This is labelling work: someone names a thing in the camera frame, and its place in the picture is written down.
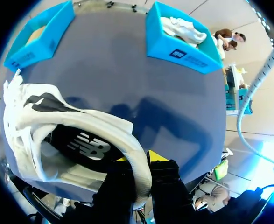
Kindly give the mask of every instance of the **new balance logo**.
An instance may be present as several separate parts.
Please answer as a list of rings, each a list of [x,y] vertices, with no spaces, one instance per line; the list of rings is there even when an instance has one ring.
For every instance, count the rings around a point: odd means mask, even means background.
[[[93,138],[90,140],[89,135],[80,133],[77,139],[74,139],[67,145],[72,150],[79,150],[80,154],[87,156],[93,160],[101,160],[104,158],[106,152],[110,151],[111,146],[99,139]]]

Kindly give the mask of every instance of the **sneaker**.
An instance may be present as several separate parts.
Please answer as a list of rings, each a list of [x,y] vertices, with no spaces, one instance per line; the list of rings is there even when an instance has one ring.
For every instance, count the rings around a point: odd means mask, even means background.
[[[179,36],[191,45],[200,44],[207,37],[206,33],[196,30],[192,22],[183,19],[161,17],[161,22],[164,32],[170,36]]]
[[[147,157],[133,124],[75,108],[50,84],[4,83],[4,130],[23,180],[62,182],[97,192],[111,161],[125,156],[133,168],[139,208],[152,184]]]

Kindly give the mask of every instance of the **blue tray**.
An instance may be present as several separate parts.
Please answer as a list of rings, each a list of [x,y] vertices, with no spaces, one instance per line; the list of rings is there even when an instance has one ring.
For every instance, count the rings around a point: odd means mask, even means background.
[[[72,1],[53,6],[32,18],[17,35],[4,61],[4,66],[15,72],[38,61],[51,58],[60,39],[75,18]],[[27,43],[34,31],[45,27],[41,35]]]
[[[161,17],[171,16],[190,21],[195,29],[207,34],[205,41],[199,44],[199,49],[164,33]],[[174,62],[203,74],[223,67],[209,30],[191,16],[160,2],[155,2],[147,14],[146,42],[147,56],[150,57]]]

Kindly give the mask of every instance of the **woman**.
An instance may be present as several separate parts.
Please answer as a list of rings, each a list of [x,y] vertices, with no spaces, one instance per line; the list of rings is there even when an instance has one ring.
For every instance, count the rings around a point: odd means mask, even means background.
[[[221,29],[215,33],[215,38],[223,41],[225,47],[237,46],[237,42],[246,42],[246,36],[240,33],[234,33],[230,29]]]
[[[195,208],[198,208],[202,203],[207,204],[207,209],[215,212],[225,205],[230,200],[229,190],[217,185],[213,182],[207,182],[201,184],[195,191]]]

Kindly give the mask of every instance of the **gray tabletop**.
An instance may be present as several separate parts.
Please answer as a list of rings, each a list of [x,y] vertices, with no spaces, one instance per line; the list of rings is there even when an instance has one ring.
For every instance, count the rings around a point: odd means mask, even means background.
[[[77,15],[54,57],[24,69],[22,75],[26,83],[56,85],[73,106],[133,122],[133,134],[144,150],[174,159],[187,183],[220,162],[226,120],[223,74],[203,75],[146,57],[145,38],[143,14]],[[19,175],[7,143],[6,154]],[[30,184],[81,201],[93,194],[68,184]]]

